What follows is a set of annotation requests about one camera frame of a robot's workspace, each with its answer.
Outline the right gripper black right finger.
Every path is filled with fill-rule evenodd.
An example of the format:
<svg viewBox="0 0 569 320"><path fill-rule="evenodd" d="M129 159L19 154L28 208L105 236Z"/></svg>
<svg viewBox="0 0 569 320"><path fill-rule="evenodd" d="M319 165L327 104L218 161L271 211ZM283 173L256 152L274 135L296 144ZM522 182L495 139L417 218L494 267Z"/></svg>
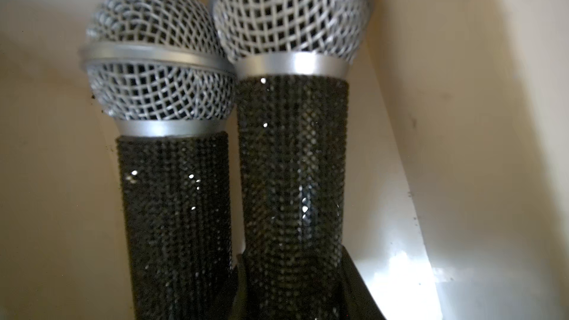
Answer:
<svg viewBox="0 0 569 320"><path fill-rule="evenodd" d="M386 320L346 247L342 247L340 319Z"/></svg>

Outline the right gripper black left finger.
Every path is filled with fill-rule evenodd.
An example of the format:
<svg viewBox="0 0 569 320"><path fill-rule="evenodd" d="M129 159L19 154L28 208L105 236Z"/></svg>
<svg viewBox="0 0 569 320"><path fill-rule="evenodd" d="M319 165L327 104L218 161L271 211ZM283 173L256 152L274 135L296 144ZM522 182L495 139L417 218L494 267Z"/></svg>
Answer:
<svg viewBox="0 0 569 320"><path fill-rule="evenodd" d="M236 257L236 266L210 306L208 318L213 320L247 319L247 291L247 269L243 255L239 254Z"/></svg>

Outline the white top drawer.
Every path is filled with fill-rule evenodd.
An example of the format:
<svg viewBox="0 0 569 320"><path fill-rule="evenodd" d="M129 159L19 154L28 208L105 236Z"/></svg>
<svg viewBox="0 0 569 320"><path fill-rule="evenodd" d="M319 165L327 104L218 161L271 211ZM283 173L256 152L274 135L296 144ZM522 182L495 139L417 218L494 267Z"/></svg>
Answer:
<svg viewBox="0 0 569 320"><path fill-rule="evenodd" d="M131 319L102 0L1 0L1 317ZM568 317L568 0L376 0L343 241L389 319Z"/></svg>

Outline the black rhinestone microphone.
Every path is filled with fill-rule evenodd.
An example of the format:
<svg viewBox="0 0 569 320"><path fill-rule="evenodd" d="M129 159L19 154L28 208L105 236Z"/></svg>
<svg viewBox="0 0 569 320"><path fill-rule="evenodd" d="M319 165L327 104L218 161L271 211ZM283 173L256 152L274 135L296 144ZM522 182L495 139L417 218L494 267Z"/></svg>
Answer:
<svg viewBox="0 0 569 320"><path fill-rule="evenodd" d="M338 319L348 71L374 0L210 0L237 75L244 266L258 319Z"/></svg>
<svg viewBox="0 0 569 320"><path fill-rule="evenodd" d="M137 319L205 319L231 272L236 74L199 0L104 0L81 64L114 119Z"/></svg>

